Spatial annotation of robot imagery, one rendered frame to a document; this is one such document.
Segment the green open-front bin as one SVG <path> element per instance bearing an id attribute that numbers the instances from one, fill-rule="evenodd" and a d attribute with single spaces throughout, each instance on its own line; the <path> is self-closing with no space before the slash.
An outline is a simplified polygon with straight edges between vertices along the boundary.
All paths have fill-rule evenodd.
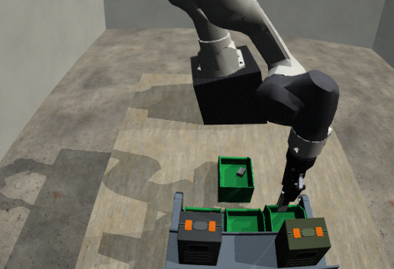
<path id="1" fill-rule="evenodd" d="M 219 212 L 222 213 L 220 209 L 213 209 L 213 208 L 196 208 L 196 207 L 186 207 L 184 211 L 193 211 L 193 212 Z"/>
<path id="2" fill-rule="evenodd" d="M 226 218 L 227 215 L 227 218 Z M 227 209 L 224 211 L 224 232 L 265 232 L 261 209 Z"/>
<path id="3" fill-rule="evenodd" d="M 250 203 L 254 192 L 254 175 L 251 158 L 218 156 L 219 166 L 218 203 Z M 242 178 L 236 174 L 240 167 L 246 169 Z"/>
<path id="4" fill-rule="evenodd" d="M 277 212 L 277 208 L 278 205 L 265 205 L 263 209 L 267 232 L 278 232 L 285 219 L 306 219 L 305 210 L 299 204 L 289 205 L 286 212 Z"/>

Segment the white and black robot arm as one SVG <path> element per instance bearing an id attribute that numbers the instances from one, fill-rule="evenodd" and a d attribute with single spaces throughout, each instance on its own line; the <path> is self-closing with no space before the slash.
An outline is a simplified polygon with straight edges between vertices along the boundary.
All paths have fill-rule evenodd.
<path id="1" fill-rule="evenodd" d="M 228 76 L 245 68 L 228 30 L 246 34 L 268 66 L 254 95 L 258 113 L 268 122 L 291 126 L 288 145 L 294 154 L 307 158 L 321 154 L 332 133 L 338 85 L 322 71 L 305 71 L 257 0 L 168 1 L 193 20 L 200 45 L 197 71 L 206 76 Z"/>

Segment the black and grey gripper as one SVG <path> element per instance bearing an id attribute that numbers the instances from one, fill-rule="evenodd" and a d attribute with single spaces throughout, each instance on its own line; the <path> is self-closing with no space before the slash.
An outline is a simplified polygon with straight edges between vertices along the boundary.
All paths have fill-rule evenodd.
<path id="1" fill-rule="evenodd" d="M 314 165 L 316 157 L 301 157 L 294 154 L 288 147 L 286 159 L 286 168 L 282 181 L 283 188 L 277 202 L 277 212 L 286 212 L 289 203 L 294 202 L 299 194 L 305 190 L 302 179 L 305 178 L 306 171 Z"/>

